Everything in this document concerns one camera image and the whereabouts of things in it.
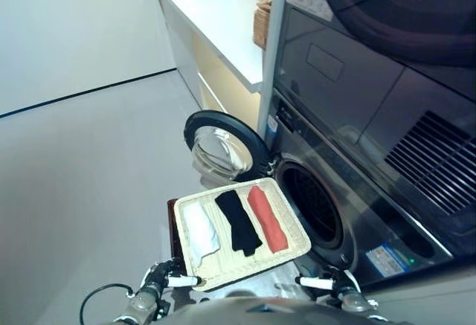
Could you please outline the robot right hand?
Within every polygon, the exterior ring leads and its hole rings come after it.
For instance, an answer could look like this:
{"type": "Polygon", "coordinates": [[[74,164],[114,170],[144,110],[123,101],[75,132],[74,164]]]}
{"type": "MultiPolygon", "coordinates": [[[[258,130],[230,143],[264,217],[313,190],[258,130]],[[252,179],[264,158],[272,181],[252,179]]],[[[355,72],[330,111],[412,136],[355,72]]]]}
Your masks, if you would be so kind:
{"type": "Polygon", "coordinates": [[[340,298],[349,292],[361,293],[361,287],[349,269],[331,268],[328,276],[305,277],[299,275],[295,278],[296,284],[310,289],[318,289],[333,297],[340,298]]]}

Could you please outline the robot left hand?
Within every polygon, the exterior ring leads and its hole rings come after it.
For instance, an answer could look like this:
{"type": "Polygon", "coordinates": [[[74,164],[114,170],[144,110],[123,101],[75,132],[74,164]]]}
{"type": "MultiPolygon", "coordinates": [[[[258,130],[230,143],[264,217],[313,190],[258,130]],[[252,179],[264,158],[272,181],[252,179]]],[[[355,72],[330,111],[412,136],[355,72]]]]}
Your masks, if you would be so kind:
{"type": "Polygon", "coordinates": [[[181,271],[182,261],[179,258],[154,263],[144,275],[138,291],[149,289],[162,295],[166,288],[194,287],[202,283],[201,277],[186,275],[181,271]]]}

